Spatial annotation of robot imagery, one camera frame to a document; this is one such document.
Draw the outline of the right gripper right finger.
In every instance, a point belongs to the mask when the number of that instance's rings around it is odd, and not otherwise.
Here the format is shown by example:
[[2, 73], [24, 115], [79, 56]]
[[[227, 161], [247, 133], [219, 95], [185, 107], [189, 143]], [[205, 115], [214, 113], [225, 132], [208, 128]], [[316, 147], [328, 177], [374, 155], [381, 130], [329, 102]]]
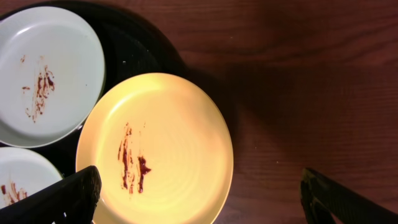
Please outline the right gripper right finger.
[[304, 168], [300, 200], [309, 224], [397, 223], [397, 214], [340, 185], [325, 175]]

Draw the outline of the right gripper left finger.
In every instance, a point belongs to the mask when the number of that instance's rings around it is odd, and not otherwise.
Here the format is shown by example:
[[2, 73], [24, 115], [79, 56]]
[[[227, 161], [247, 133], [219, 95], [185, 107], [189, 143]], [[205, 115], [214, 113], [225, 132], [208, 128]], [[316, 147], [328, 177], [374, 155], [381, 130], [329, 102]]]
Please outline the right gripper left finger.
[[100, 199], [101, 178], [88, 166], [1, 209], [1, 223], [91, 223]]

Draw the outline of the light blue plate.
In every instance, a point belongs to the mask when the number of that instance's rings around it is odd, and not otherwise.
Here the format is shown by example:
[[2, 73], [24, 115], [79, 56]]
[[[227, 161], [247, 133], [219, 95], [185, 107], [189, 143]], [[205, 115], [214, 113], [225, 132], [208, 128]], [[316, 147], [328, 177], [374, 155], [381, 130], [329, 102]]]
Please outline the light blue plate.
[[104, 53], [82, 17], [60, 7], [1, 20], [1, 142], [42, 147], [74, 132], [103, 91]]
[[1, 208], [63, 179], [44, 156], [18, 147], [1, 148]]

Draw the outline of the yellow plate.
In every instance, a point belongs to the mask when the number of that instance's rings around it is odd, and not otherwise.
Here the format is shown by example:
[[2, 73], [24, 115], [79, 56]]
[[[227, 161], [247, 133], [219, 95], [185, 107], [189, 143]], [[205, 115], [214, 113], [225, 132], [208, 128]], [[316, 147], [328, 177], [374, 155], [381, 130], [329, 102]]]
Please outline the yellow plate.
[[233, 146], [211, 98], [165, 73], [129, 78], [88, 116], [76, 169], [95, 166], [95, 223], [213, 223], [228, 197]]

